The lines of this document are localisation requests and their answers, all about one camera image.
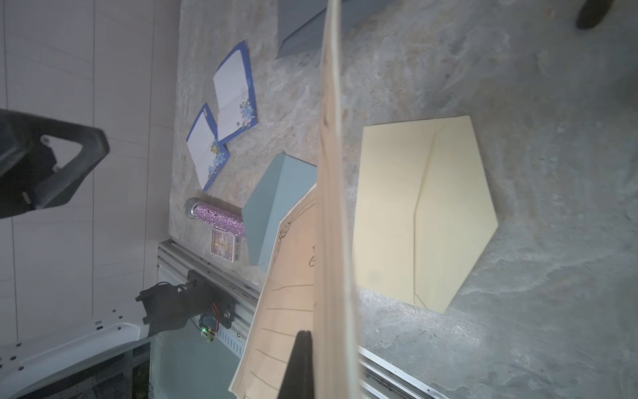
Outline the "teal blue envelope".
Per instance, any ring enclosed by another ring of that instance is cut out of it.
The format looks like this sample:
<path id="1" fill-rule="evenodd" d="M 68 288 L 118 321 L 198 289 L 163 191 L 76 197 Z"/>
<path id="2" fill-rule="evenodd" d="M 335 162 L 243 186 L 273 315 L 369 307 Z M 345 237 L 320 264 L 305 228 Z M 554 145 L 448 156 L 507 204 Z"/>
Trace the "teal blue envelope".
<path id="1" fill-rule="evenodd" d="M 242 209 L 249 263 L 267 273 L 278 226 L 317 181 L 317 167 L 276 155 Z"/>

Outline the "white letter with blue print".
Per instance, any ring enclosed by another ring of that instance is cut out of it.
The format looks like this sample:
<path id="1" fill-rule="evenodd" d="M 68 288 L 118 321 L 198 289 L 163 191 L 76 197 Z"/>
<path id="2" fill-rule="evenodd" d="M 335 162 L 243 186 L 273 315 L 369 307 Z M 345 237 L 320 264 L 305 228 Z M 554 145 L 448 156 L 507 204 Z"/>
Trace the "white letter with blue print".
<path id="1" fill-rule="evenodd" d="M 207 191 L 230 159 L 225 145 L 218 142 L 217 124 L 209 105 L 204 103 L 186 138 L 202 191 Z"/>

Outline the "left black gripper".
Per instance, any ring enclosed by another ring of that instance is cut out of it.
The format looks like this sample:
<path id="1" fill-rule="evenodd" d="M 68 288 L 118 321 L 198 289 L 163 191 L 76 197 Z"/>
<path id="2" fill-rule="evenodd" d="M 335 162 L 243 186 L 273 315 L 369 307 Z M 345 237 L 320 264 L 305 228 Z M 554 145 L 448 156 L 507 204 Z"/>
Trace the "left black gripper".
<path id="1" fill-rule="evenodd" d="M 1 110 L 1 218 L 67 204 L 110 152 L 103 130 Z"/>

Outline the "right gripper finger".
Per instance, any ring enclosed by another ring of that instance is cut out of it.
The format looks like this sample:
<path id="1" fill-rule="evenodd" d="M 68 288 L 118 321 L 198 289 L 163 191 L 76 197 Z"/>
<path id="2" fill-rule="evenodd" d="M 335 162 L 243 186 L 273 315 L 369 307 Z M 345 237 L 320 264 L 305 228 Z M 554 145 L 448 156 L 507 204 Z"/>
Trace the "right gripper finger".
<path id="1" fill-rule="evenodd" d="M 314 399 L 313 344 L 310 331 L 300 331 L 282 380 L 278 399 Z"/>

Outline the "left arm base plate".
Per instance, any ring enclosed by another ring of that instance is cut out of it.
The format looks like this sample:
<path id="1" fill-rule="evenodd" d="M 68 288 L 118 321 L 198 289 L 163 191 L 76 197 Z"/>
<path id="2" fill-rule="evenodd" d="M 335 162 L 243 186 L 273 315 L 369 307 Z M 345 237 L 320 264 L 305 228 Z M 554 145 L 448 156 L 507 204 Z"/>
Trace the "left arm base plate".
<path id="1" fill-rule="evenodd" d="M 160 282 L 136 297 L 146 315 L 142 321 L 149 335 L 182 329 L 187 322 L 202 314 L 216 317 L 219 327 L 233 325 L 237 301 L 200 273 L 191 270 L 184 284 Z"/>

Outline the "dark grey envelope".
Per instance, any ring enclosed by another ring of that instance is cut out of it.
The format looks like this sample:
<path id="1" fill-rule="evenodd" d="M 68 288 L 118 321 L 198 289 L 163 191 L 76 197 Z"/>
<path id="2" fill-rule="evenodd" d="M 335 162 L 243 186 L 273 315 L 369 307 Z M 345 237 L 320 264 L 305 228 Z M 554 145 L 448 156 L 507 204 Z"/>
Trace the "dark grey envelope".
<path id="1" fill-rule="evenodd" d="M 390 4 L 386 0 L 342 1 L 342 32 L 380 12 Z M 322 46 L 327 17 L 327 1 L 279 0 L 277 2 L 277 56 L 285 58 Z"/>

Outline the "cream yellow envelope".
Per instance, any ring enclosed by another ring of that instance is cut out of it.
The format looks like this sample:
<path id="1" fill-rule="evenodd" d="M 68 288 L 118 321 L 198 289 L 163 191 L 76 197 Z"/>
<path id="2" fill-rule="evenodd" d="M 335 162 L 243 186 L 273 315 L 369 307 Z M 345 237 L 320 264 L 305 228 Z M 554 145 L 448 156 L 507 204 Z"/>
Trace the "cream yellow envelope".
<path id="1" fill-rule="evenodd" d="M 498 220 L 469 116 L 363 130 L 356 284 L 443 313 Z"/>

